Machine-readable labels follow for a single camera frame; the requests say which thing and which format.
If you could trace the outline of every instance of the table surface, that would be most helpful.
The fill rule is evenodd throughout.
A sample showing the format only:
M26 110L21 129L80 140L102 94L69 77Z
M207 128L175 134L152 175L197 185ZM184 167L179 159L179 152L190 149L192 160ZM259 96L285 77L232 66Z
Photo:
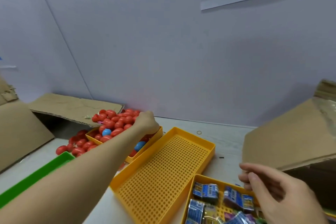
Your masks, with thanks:
M228 183L241 184L238 180L238 174L240 173L238 164L241 161L244 136L253 128L160 117L156 117L155 119L163 127L164 132L169 131L172 127L179 127L187 132L215 143L215 156L203 172L203 175ZM81 124L68 122L62 126L62 128L52 131L56 137L54 140L28 155L22 161L0 175L0 194L54 159L56 157L56 148L61 145L66 145L68 139L83 128L87 127L84 127ZM185 204L186 202L182 204L179 212L175 214L170 223L181 223ZM107 188L105 194L84 223L133 224L134 222L118 202L111 189Z

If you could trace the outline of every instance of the green plastic tray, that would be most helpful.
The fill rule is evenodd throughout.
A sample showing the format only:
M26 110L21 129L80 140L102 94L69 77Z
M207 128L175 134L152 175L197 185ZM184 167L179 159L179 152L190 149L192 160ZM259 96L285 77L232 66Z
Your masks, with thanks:
M0 195L0 209L8 204L11 200L16 198L19 194L24 192L27 188L38 182L43 177L47 176L52 171L68 163L70 160L73 160L74 156L70 153L63 152L58 157L54 158L48 164L44 165L37 171L33 172L28 177L24 178L19 183L15 184L13 187L7 189Z

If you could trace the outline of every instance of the hand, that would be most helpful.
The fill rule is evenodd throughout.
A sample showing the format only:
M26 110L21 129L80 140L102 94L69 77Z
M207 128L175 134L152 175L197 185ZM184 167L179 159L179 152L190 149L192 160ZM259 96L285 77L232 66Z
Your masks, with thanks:
M160 128L159 124L154 119L153 112L151 111L141 112L135 120L134 126L138 126L143 129L146 135L154 134Z
M258 164L240 164L239 179L252 190L268 224L328 224L314 192L299 179Z

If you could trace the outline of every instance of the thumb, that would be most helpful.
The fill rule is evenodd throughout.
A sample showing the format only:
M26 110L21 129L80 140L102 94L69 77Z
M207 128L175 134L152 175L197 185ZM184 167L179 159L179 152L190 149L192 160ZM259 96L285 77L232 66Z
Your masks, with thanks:
M256 195L262 210L266 210L271 205L276 203L275 199L271 196L263 181L255 173L248 174L249 181L254 194Z

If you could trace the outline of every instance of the blue plastic egg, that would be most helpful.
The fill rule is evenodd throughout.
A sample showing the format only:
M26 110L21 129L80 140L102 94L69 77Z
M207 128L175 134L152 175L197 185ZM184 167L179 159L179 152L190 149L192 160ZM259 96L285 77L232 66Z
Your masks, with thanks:
M106 128L106 129L103 130L102 136L110 135L111 132L112 132L111 129Z
M141 148L142 148L145 144L146 144L146 142L144 142L144 141L138 142L137 145L134 147L134 150L136 150L136 151L141 150Z

